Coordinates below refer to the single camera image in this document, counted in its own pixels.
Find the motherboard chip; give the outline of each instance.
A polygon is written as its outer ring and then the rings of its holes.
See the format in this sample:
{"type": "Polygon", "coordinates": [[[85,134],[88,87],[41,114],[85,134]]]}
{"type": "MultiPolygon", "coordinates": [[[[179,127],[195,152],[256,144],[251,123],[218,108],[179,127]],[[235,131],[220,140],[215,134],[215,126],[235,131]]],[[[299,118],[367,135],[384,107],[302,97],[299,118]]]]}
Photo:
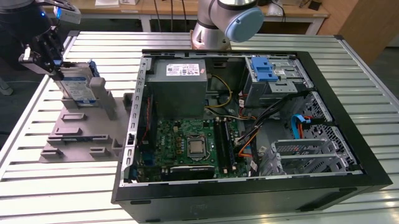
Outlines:
{"type": "Polygon", "coordinates": [[[195,137],[195,138],[187,138],[187,156],[195,160],[199,161],[201,158],[207,155],[207,142],[205,137],[195,137]]]}
{"type": "Polygon", "coordinates": [[[189,141],[188,144],[191,154],[204,153],[203,141],[189,141]]]}

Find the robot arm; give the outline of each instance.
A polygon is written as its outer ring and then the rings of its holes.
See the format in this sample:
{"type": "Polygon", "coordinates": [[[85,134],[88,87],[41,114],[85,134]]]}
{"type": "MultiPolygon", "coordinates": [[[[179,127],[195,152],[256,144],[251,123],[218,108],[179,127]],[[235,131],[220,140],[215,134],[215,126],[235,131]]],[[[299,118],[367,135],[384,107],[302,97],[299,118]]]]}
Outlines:
{"type": "Polygon", "coordinates": [[[247,41],[259,31],[264,15],[258,0],[199,1],[197,24],[192,33],[196,49],[227,49],[232,42],[247,41]]]}
{"type": "Polygon", "coordinates": [[[37,74],[49,74],[52,79],[61,80],[59,66],[64,46],[43,6],[55,6],[59,19],[80,22],[79,9],[67,0],[0,0],[0,25],[25,47],[19,62],[37,74]]]}

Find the wall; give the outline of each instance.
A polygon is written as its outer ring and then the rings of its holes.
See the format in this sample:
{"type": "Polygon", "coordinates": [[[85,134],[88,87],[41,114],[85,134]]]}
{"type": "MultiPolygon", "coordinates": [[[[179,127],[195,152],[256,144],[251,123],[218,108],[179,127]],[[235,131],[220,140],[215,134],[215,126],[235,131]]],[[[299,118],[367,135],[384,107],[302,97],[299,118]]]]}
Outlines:
{"type": "Polygon", "coordinates": [[[320,35],[343,35],[356,53],[370,64],[399,34],[398,0],[323,0],[331,17],[320,35]]]}
{"type": "Polygon", "coordinates": [[[319,30],[319,35],[335,35],[339,33],[342,26],[355,8],[359,0],[323,0],[323,7],[330,12],[330,18],[319,30]]]}

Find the blue component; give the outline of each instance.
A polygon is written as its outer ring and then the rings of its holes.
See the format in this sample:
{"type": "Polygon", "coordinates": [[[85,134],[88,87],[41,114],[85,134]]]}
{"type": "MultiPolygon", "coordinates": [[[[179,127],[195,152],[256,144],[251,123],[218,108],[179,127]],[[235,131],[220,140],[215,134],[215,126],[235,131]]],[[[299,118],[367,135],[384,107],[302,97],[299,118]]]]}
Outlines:
{"type": "Polygon", "coordinates": [[[60,66],[60,65],[61,65],[61,63],[63,63],[63,60],[55,60],[55,64],[56,64],[56,65],[59,65],[59,66],[60,66]]]}
{"type": "Polygon", "coordinates": [[[292,133],[294,133],[294,138],[299,139],[299,132],[296,128],[296,119],[300,121],[300,123],[308,124],[311,120],[304,119],[304,117],[300,114],[294,114],[291,117],[291,128],[292,128],[292,133]]]}
{"type": "Polygon", "coordinates": [[[143,163],[145,166],[153,166],[155,165],[155,155],[149,152],[143,152],[141,155],[143,163]]]}
{"type": "Polygon", "coordinates": [[[57,8],[57,19],[60,18],[61,16],[61,8],[57,8]]]}
{"type": "Polygon", "coordinates": [[[64,77],[63,81],[85,81],[85,77],[64,77]]]}
{"type": "Polygon", "coordinates": [[[252,57],[252,69],[259,82],[275,82],[279,77],[274,74],[274,66],[266,57],[252,57]]]}
{"type": "Polygon", "coordinates": [[[92,70],[93,77],[100,77],[100,73],[99,73],[99,70],[97,70],[97,65],[95,64],[95,62],[89,61],[88,65],[89,65],[89,69],[92,70]]]}
{"type": "Polygon", "coordinates": [[[247,41],[259,31],[263,24],[263,13],[259,7],[242,12],[230,22],[224,35],[232,42],[247,41]]]}

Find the ram slot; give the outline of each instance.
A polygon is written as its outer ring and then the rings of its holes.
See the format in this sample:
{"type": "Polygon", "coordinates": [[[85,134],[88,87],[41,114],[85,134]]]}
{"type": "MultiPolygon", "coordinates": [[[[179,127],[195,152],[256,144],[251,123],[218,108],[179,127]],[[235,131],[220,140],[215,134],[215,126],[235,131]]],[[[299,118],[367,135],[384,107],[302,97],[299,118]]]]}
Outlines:
{"type": "Polygon", "coordinates": [[[216,153],[219,170],[224,174],[236,169],[234,161],[234,151],[232,144],[228,134],[228,126],[226,120],[215,120],[214,122],[214,132],[215,132],[215,143],[216,143],[216,153]]]}

